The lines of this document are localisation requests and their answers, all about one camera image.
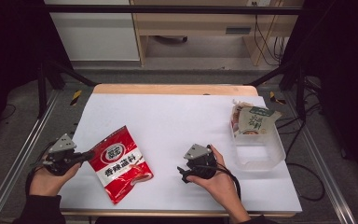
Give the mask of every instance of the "person's left hand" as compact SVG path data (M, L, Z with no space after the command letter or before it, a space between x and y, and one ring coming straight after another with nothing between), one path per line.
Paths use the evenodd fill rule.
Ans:
M57 196L62 186L72 177L75 176L77 170L80 168L80 163L75 164L69 169L65 175L52 175L46 168L40 168L34 173L34 178L31 182L30 195L39 196Z

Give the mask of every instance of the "black sleeve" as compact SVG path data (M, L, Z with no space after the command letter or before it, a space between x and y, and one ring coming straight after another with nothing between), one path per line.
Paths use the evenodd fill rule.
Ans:
M60 211L61 196L47 197L30 195L21 216L13 224L65 224Z
M249 221L245 221L239 224L278 224L278 222L266 219L264 216L260 216L260 217L252 218Z

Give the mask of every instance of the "logo on red bag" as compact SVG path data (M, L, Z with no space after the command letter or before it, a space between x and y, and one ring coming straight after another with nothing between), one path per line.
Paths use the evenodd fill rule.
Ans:
M106 150L101 154L101 161L110 164L114 161L117 161L124 155L125 147L121 143L113 144L110 147L107 147Z

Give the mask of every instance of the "white wall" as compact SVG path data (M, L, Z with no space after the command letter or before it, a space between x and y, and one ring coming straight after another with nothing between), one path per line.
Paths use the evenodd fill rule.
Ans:
M45 0L48 4L128 5L128 0ZM139 61L130 13L50 13L71 61Z

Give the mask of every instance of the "hand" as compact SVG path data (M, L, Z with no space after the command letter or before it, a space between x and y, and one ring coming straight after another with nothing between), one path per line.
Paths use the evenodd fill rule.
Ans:
M226 167L223 156L217 149L211 145L211 150L216 157L216 161ZM217 171L211 179L203 179L195 175L190 175L187 177L187 180L205 188L212 197L226 209L234 223L250 219L238 197L234 182L229 175Z
M52 175L46 168L36 169L34 178L31 182L30 195L39 196L57 196L62 186L72 177L75 176L80 168L80 163L75 164L65 175Z

